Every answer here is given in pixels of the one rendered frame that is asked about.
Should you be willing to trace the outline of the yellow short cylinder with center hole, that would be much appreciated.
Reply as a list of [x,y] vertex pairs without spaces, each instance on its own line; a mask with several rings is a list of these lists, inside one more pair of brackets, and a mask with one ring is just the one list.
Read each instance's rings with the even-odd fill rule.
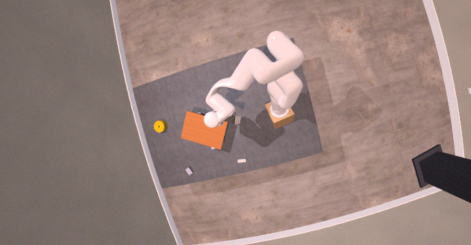
[[160,121],[157,121],[155,122],[154,124],[154,129],[157,131],[157,132],[162,132],[162,131],[165,131],[167,129],[167,124],[164,120],[160,120]]

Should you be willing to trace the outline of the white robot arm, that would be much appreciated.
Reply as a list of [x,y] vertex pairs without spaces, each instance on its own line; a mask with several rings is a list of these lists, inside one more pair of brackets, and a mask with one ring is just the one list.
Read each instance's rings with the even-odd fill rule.
[[282,118],[288,114],[289,108],[295,104],[303,88],[303,82],[294,70],[303,63],[304,54],[281,31],[273,31],[269,34],[267,46],[270,53],[278,61],[272,62],[259,49],[250,49],[246,52],[232,76],[218,81],[212,87],[206,98],[206,103],[214,111],[206,113],[204,117],[206,126],[214,128],[223,121],[240,124],[241,116],[232,116],[236,110],[235,105],[218,91],[221,87],[245,91],[255,79],[262,85],[268,84],[271,114],[277,118]]

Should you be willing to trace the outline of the orange wooden dolly on casters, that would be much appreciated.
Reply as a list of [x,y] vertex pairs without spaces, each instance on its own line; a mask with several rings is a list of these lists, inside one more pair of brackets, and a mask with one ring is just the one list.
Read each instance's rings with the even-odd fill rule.
[[221,150],[228,122],[209,128],[204,123],[204,116],[200,112],[187,111],[181,138]]

